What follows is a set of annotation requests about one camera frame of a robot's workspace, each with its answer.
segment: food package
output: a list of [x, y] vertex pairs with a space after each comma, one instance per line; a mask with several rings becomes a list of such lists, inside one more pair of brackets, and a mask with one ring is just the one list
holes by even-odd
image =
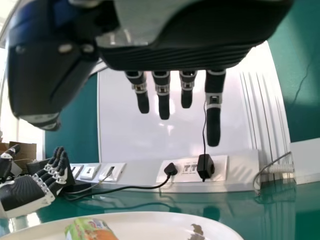
[[64, 233], [66, 240], [118, 240], [104, 221], [89, 217], [77, 218]]

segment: white wall panel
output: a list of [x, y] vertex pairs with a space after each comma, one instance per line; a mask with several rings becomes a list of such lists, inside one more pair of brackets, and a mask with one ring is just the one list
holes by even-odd
[[[135, 92], [122, 71], [99, 73], [99, 134], [101, 162], [167, 160], [203, 153], [202, 128], [205, 71], [199, 71], [189, 109], [181, 106], [179, 73], [171, 72], [170, 118], [161, 120], [158, 96], [150, 72], [147, 86], [150, 111], [141, 114]], [[252, 149], [245, 98], [237, 68], [227, 70], [221, 112], [221, 140], [207, 147], [212, 155]]]

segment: teal wall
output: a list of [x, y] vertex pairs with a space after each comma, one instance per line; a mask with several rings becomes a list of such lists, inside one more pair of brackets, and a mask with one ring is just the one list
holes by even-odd
[[320, 0], [296, 0], [268, 41], [291, 142], [320, 137]]
[[60, 115], [61, 129], [45, 132], [45, 156], [64, 146], [71, 163], [98, 163], [97, 74]]

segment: reflective table surface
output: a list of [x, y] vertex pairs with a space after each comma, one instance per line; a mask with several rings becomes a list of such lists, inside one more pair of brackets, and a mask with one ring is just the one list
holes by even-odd
[[93, 214], [173, 212], [219, 221], [245, 240], [319, 240], [320, 182], [296, 186], [270, 182], [261, 196], [233, 193], [149, 193], [123, 191], [75, 202], [59, 197], [27, 216], [1, 219], [0, 236], [50, 221]]

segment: electrical outlet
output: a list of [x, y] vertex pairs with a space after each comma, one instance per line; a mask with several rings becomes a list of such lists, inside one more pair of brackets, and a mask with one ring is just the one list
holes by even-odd
[[125, 166], [125, 163], [108, 163], [101, 171], [99, 181], [104, 179], [104, 182], [117, 182]]
[[70, 164], [73, 178], [76, 179], [84, 168], [83, 164]]
[[[221, 155], [221, 156], [211, 156], [213, 163], [214, 163], [214, 174], [211, 176], [210, 179], [206, 179], [206, 182], [218, 182], [218, 181], [225, 181], [227, 176], [227, 163], [228, 163], [228, 156]], [[164, 170], [166, 166], [170, 163], [173, 163], [178, 170], [177, 175], [172, 176], [172, 183], [197, 183], [202, 182], [198, 172], [198, 157], [191, 157], [191, 158], [182, 158], [182, 159], [175, 159], [175, 160], [165, 160], [162, 162], [156, 182], [162, 183], [166, 180], [167, 175], [165, 174]]]
[[93, 180], [100, 168], [100, 164], [88, 164], [80, 175], [82, 180]]

